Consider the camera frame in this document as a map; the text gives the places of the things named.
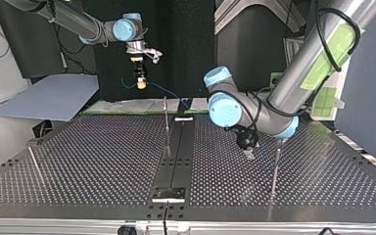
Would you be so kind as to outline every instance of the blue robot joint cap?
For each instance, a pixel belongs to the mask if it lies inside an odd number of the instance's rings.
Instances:
[[[204,83],[207,87],[219,83],[221,80],[231,77],[231,72],[226,66],[217,67],[204,76]]]
[[[119,41],[131,41],[137,35],[140,28],[137,23],[130,19],[120,19],[113,26],[113,34]]]
[[[210,97],[209,112],[212,122],[220,127],[237,124],[243,114],[240,104],[224,93],[215,93]]]

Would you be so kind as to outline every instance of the green tape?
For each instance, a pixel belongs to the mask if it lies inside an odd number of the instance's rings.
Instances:
[[[335,108],[336,93],[337,88],[335,87],[322,87],[312,105],[312,116],[323,118],[330,117]]]
[[[341,67],[350,57],[347,53],[353,46],[354,39],[355,33],[353,29],[347,24],[341,24],[338,26],[331,40],[329,40],[329,49],[338,66]],[[325,52],[322,52],[302,83],[301,88],[305,90],[316,89],[323,78],[327,75],[331,75],[334,71]]]
[[[135,116],[149,116],[149,115],[164,115],[164,111],[86,111],[83,115],[135,115]],[[169,111],[168,114],[175,115],[175,111]]]

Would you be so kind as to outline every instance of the metal bracket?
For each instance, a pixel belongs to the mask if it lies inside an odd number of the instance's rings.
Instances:
[[[178,230],[176,231],[176,235],[191,235],[191,228],[189,226],[189,223],[178,224]]]
[[[343,109],[345,107],[345,102],[338,99],[338,98],[335,98],[335,104],[334,106],[338,109]]]
[[[147,57],[152,59],[152,62],[154,64],[157,64],[161,56],[163,55],[162,52],[155,50],[154,48],[146,48],[145,47],[146,43],[143,40],[126,42],[126,45],[127,45],[126,53],[145,54]]]
[[[175,117],[175,121],[192,121],[192,120],[194,120],[194,118],[191,116]]]
[[[288,22],[288,28],[293,32],[298,32],[306,21],[301,13],[292,3],[291,12],[288,18],[289,5],[291,0],[225,0],[215,11],[215,35],[217,35],[228,23],[230,23],[244,9],[253,5],[267,7],[284,24]]]
[[[155,190],[153,203],[184,203],[185,188],[157,188]]]

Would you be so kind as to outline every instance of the black backdrop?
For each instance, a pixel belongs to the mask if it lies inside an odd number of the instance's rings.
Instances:
[[[85,0],[83,8],[101,21],[139,12],[144,26],[149,28],[145,41],[164,53],[157,65],[147,62],[148,81],[180,97],[207,96],[203,77],[215,66],[213,0]],[[125,50],[124,42],[111,43],[108,48],[94,46],[101,98],[111,102],[162,98],[165,93],[155,86],[142,91],[122,86],[122,78],[127,84],[136,81]]]

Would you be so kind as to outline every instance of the blue cable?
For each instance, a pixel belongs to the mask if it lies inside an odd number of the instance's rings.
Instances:
[[[128,86],[128,85],[126,85],[126,84],[124,83],[123,78],[121,79],[121,84],[123,84],[124,88],[126,88],[126,89],[132,89],[133,87],[135,87],[135,86],[137,85],[136,83],[134,83],[134,84]],[[146,84],[147,84],[147,85],[154,85],[154,86],[160,88],[162,91],[167,92],[167,93],[173,95],[173,96],[174,96],[176,99],[178,99],[178,100],[179,100],[179,101],[180,101],[180,102],[181,102],[181,103],[182,103],[182,104],[183,104],[188,110],[190,109],[190,108],[187,106],[187,104],[185,104],[185,102],[183,102],[182,99],[179,98],[179,96],[177,96],[177,95],[176,95],[175,93],[173,93],[172,91],[165,89],[164,87],[158,85],[158,84],[155,83],[155,82],[146,82]]]
[[[123,78],[121,79],[121,84],[124,86],[124,88],[126,88],[126,89],[132,89],[133,87],[135,87],[137,84],[136,83],[134,83],[133,85],[131,85],[131,86],[128,86],[128,85],[126,85],[126,83],[124,83],[124,80],[123,80]]]

